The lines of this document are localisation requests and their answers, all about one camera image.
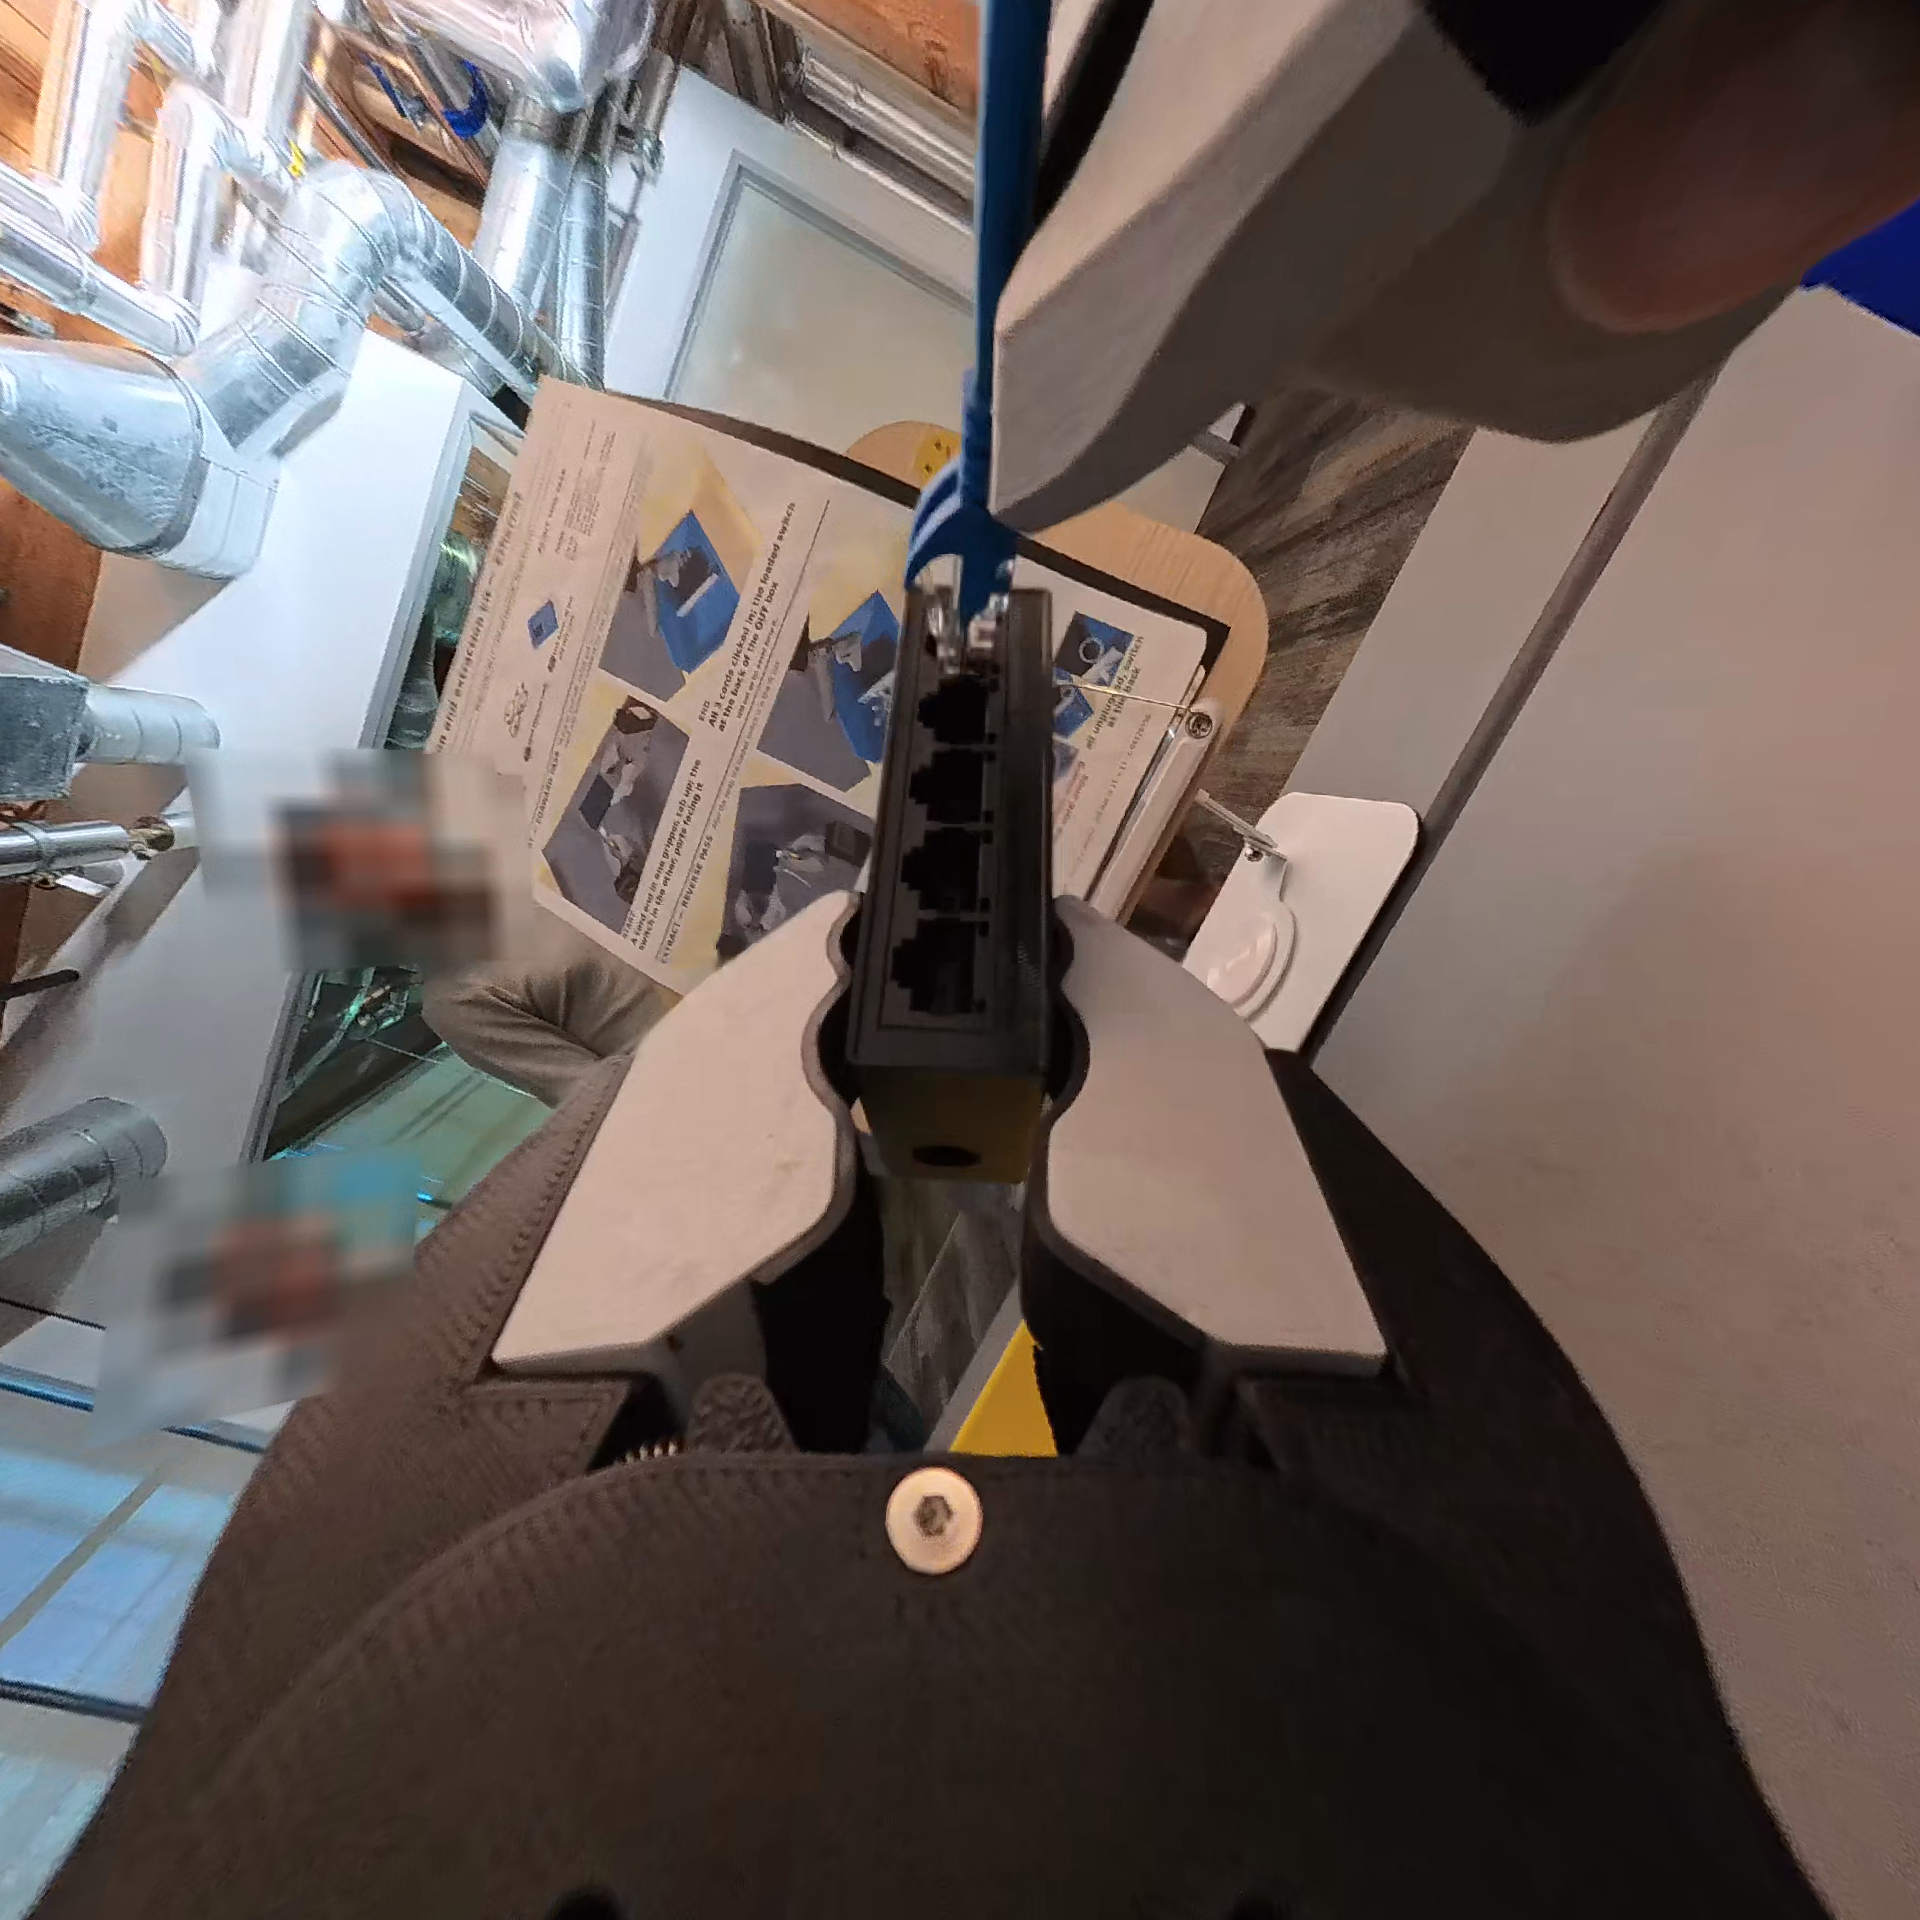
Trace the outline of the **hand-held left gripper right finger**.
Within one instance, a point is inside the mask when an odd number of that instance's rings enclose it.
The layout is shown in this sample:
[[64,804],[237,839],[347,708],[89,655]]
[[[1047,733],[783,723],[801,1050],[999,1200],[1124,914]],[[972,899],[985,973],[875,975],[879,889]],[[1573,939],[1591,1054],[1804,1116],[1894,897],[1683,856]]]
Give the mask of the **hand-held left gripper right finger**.
[[1228,1375],[1377,1375],[1381,1326],[1253,1025],[1084,899],[1053,925],[1070,1074],[1026,1184],[1037,1254]]

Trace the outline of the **yellow plastic bin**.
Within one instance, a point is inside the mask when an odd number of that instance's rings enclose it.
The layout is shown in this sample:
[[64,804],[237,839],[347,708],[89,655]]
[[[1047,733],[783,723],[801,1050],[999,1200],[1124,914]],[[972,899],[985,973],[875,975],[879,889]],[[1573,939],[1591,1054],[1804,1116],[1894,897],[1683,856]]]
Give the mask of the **yellow plastic bin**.
[[985,1371],[978,1403],[968,1406],[951,1452],[978,1460],[1053,1460],[1053,1424],[1037,1390],[1037,1348],[1021,1321],[1006,1351]]

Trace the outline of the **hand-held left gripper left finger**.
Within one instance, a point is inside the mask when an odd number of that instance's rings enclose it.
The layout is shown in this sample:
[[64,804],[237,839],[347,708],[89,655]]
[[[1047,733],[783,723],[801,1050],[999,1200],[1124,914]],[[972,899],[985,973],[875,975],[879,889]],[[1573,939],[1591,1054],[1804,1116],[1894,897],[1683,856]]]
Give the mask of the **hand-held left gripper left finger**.
[[804,904],[640,1045],[494,1334],[501,1371],[766,1366],[758,1287],[852,1209],[852,1116],[818,1035],[857,904]]

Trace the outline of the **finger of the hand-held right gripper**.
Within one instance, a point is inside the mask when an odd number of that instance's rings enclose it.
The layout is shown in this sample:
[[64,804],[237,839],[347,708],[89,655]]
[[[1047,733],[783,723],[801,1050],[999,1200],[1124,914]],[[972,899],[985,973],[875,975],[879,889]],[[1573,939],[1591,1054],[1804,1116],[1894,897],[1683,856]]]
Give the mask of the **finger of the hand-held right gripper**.
[[1569,312],[1546,200],[1669,6],[997,6],[1037,89],[989,318],[989,508],[1037,532],[1272,382],[1532,444],[1646,415],[1723,318]]

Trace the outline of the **person's right hand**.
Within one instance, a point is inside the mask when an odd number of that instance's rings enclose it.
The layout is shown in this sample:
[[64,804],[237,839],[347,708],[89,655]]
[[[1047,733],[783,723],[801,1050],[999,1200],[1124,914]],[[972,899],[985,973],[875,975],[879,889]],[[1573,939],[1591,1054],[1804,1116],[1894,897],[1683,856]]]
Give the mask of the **person's right hand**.
[[1554,285],[1605,336],[1670,336],[1803,280],[1913,190],[1909,0],[1670,6],[1554,188]]

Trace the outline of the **white door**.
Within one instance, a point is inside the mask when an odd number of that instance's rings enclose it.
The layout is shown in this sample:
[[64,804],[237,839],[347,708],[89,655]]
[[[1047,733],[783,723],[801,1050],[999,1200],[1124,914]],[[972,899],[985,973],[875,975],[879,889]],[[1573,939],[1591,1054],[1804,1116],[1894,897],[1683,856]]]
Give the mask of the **white door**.
[[665,149],[640,190],[605,387],[852,453],[887,424],[956,432],[972,369],[964,230],[801,144]]

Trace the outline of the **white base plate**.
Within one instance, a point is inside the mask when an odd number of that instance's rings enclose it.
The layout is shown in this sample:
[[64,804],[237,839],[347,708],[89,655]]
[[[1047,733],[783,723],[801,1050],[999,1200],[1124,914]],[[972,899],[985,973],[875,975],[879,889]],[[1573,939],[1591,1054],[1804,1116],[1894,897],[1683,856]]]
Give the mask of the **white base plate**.
[[1276,798],[1181,969],[1236,1007],[1263,1050],[1301,1054],[1417,849],[1419,813],[1399,800]]

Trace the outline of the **instruction poster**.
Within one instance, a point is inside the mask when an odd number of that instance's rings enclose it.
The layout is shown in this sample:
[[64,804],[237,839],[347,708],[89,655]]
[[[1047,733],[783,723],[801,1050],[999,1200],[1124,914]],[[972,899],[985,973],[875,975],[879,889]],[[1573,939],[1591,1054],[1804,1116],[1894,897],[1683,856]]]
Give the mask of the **instruction poster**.
[[904,546],[879,474],[544,389],[438,708],[522,787],[533,951],[683,998],[873,876]]

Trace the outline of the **large silver elbow duct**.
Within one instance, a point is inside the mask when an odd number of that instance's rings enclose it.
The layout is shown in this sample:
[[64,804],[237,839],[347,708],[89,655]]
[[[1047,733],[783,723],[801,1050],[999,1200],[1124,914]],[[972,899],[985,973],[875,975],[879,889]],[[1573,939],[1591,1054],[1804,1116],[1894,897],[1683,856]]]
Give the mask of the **large silver elbow duct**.
[[572,371],[533,307],[393,176],[323,163],[277,216],[251,307],[178,369],[134,349],[4,349],[4,482],[103,551],[245,575],[280,462],[347,401],[380,293],[445,325],[488,369],[488,394],[511,387],[527,401],[538,378]]

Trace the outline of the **black ethernet switch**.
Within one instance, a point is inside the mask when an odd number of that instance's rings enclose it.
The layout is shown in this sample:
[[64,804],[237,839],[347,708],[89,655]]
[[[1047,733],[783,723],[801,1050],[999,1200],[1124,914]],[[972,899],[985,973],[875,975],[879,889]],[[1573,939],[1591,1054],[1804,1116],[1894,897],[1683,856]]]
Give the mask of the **black ethernet switch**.
[[843,1056],[894,1176],[1021,1185],[1053,1074],[1053,631],[908,592]]

